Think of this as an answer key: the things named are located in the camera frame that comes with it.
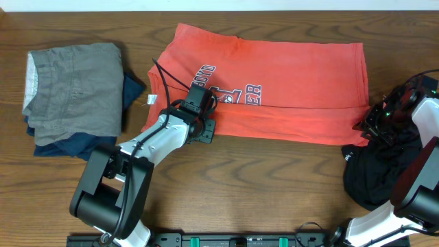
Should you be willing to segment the black garment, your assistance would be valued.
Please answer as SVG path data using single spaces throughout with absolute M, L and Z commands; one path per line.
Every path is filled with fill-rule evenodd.
M 361 207 L 373 211 L 390 199 L 399 176 L 422 150 L 418 134 L 401 134 L 394 145 L 369 141 L 364 147 L 346 145 L 344 190 Z

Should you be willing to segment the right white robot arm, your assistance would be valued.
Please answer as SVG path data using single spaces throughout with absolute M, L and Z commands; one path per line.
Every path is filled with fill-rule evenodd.
M 395 87 L 353 126 L 368 140 L 345 145 L 344 189 L 363 217 L 334 232 L 330 246 L 409 246 L 438 236 L 438 81 L 419 73 Z

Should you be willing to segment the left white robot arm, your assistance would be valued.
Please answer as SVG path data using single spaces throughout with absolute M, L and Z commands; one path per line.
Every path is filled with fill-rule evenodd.
M 73 194 L 70 214 L 102 232 L 70 236 L 68 246 L 147 246 L 152 236 L 141 217 L 154 168 L 186 143 L 211 143 L 216 95 L 193 85 L 185 99 L 169 102 L 139 136 L 92 152 Z

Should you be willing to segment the red printed t-shirt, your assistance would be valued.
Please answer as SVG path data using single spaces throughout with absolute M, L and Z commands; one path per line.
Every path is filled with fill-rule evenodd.
M 216 94 L 216 133 L 325 145 L 367 144 L 354 125 L 369 107 L 360 43 L 244 40 L 179 24 L 149 70 L 156 101 L 147 126 L 168 102 L 197 84 Z

